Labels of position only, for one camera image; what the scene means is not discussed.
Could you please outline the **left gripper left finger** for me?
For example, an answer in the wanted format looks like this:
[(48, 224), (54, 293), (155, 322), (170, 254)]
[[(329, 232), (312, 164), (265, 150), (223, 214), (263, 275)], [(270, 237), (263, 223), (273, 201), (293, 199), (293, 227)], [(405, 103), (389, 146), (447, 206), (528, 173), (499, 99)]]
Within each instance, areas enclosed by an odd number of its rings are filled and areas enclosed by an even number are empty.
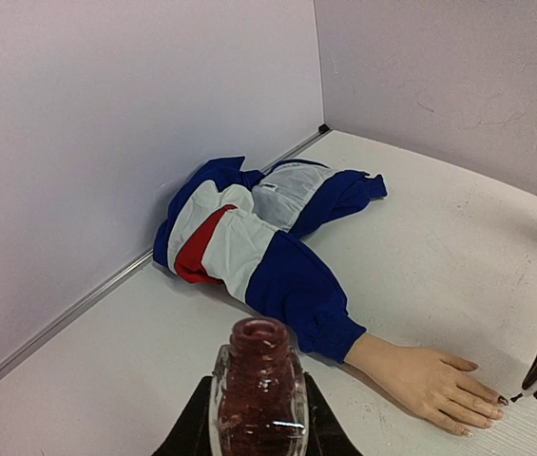
[(209, 395), (212, 377), (204, 376), (153, 456), (211, 456)]

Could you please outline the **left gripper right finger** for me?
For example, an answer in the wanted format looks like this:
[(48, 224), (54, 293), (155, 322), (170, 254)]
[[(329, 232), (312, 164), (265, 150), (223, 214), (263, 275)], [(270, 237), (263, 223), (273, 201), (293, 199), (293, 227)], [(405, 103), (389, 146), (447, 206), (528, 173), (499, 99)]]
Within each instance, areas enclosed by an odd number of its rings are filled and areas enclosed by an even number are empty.
[(315, 379), (304, 373), (309, 410), (309, 437), (306, 456), (358, 456)]

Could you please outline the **red nail polish bottle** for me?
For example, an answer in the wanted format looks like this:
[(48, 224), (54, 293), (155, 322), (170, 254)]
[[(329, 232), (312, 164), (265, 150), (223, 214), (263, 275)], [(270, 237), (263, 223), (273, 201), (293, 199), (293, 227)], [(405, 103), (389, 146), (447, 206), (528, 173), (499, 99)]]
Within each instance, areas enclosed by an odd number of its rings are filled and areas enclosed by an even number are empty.
[(237, 322), (213, 369), (211, 453), (303, 455), (309, 426), (304, 373), (286, 327), (271, 318)]

